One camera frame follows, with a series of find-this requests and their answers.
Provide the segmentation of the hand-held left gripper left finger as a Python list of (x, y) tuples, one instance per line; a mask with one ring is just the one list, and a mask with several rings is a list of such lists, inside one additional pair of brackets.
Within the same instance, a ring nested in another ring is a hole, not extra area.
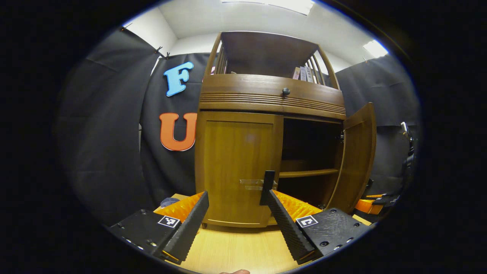
[(202, 191), (162, 209), (138, 210), (108, 230), (145, 255), (181, 264), (208, 208), (208, 192)]

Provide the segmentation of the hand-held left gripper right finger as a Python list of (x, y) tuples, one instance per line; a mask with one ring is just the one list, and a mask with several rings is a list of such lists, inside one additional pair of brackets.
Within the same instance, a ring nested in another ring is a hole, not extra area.
[(292, 207), (285, 205), (293, 197), (275, 190), (267, 191), (267, 205), (274, 215), (292, 258), (303, 264), (335, 255), (372, 230), (372, 225), (357, 220), (338, 208), (318, 209), (315, 213), (292, 216), (292, 209), (304, 209), (305, 203), (296, 200)]

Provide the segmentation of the black door handle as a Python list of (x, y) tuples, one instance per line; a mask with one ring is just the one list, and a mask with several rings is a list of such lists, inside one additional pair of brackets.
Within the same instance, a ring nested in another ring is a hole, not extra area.
[(269, 199), (270, 199), (270, 191), (274, 185), (274, 177), (275, 171), (274, 170), (266, 170), (263, 179), (263, 185), (261, 189), (261, 198), (259, 201), (259, 206), (268, 206)]

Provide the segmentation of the wooden cabinet door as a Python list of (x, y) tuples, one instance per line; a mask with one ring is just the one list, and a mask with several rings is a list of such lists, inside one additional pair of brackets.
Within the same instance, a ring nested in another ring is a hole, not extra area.
[(343, 121), (343, 152), (339, 176), (327, 209), (351, 213), (370, 179), (376, 152), (376, 115), (368, 102)]
[(284, 118), (272, 114), (201, 111), (197, 116), (196, 191), (207, 191), (205, 225), (263, 228), (270, 209), (260, 205), (267, 170), (278, 181)]

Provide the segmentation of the wooden double-door shoe cabinet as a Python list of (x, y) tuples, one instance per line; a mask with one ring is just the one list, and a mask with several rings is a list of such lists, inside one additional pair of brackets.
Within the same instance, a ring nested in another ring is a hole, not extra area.
[(202, 226), (264, 228), (263, 185), (352, 213), (376, 151), (374, 105), (346, 113), (320, 45), (276, 33), (218, 33), (202, 79), (195, 143)]

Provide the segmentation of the wooden inner cabinet shelf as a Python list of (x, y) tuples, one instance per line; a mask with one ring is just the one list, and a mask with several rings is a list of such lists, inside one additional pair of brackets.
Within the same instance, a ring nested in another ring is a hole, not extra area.
[(279, 173), (279, 178), (299, 178), (299, 177), (313, 177), (336, 174), (337, 169), (320, 169), (320, 170), (298, 170), (298, 171), (285, 171)]

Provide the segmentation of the wooden cabinet drawer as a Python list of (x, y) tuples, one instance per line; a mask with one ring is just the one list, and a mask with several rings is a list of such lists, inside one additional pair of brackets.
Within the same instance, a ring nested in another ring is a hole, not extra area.
[[(289, 88), (290, 95), (283, 96), (283, 88)], [(205, 76), (199, 109), (346, 118), (341, 90), (302, 80), (246, 74)]]

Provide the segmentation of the small ceiling light panel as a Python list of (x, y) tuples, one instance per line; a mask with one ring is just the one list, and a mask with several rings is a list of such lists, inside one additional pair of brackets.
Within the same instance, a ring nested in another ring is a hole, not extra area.
[(363, 45), (363, 49), (366, 50), (373, 58), (384, 57), (388, 54), (388, 50), (382, 46), (377, 40), (371, 40)]

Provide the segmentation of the black backdrop cloth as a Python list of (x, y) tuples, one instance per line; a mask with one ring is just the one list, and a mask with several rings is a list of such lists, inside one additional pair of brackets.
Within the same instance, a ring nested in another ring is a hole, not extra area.
[[(71, 72), (54, 135), (68, 182), (103, 224), (173, 194), (200, 193), (194, 145), (212, 49), (165, 60), (134, 33), (116, 31)], [(389, 55), (335, 75), (348, 115), (367, 102), (375, 107), (376, 152), (361, 199), (400, 194), (409, 147), (400, 125), (415, 131), (420, 117), (412, 81)]]

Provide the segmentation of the large ceiling light panel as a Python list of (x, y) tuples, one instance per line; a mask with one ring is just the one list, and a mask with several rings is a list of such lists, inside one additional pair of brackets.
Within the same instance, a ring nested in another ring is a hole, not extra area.
[(307, 16), (315, 2), (313, 0), (220, 0), (221, 3), (253, 3), (293, 11)]

